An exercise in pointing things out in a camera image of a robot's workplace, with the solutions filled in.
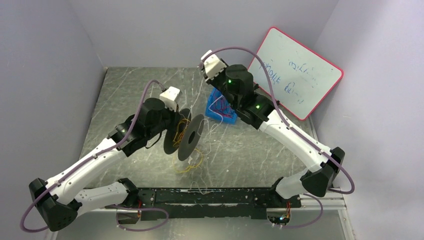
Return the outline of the blue plastic bin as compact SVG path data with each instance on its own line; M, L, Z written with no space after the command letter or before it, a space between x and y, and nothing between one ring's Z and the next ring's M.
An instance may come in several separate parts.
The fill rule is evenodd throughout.
M205 115L217 121L222 121L227 124L235 125L237 114L231 108L226 98L214 88L207 100Z

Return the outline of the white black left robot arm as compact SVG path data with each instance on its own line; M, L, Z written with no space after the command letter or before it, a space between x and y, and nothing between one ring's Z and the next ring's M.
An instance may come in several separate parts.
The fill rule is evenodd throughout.
M190 119L188 108L179 109L175 101L148 98L135 114L118 124L91 152L63 172L47 180L36 178L29 184L32 206L56 232L92 210L117 205L131 208L140 203L139 190L127 178L93 189L89 184L115 162L124 160L155 137L166 136L169 142L182 129L181 121Z

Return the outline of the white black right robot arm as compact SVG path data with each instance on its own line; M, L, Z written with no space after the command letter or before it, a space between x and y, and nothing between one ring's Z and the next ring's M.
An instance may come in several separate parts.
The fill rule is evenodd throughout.
M274 138L305 165L305 169L275 181L272 190L284 199L311 194L324 197L332 189L344 151L320 143L289 120L277 102L256 92L253 75L241 64L228 65L215 54L201 59L205 82L217 89L244 123Z

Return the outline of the grey perforated cable spool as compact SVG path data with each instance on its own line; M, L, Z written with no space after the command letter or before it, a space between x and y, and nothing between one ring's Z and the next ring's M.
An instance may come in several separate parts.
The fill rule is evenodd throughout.
M188 108L179 112L184 116L184 119L179 122L177 131L166 131L163 150L167 155L177 152L177 158L180 161L185 161L198 145L204 129L205 116L198 114L192 118L192 112Z

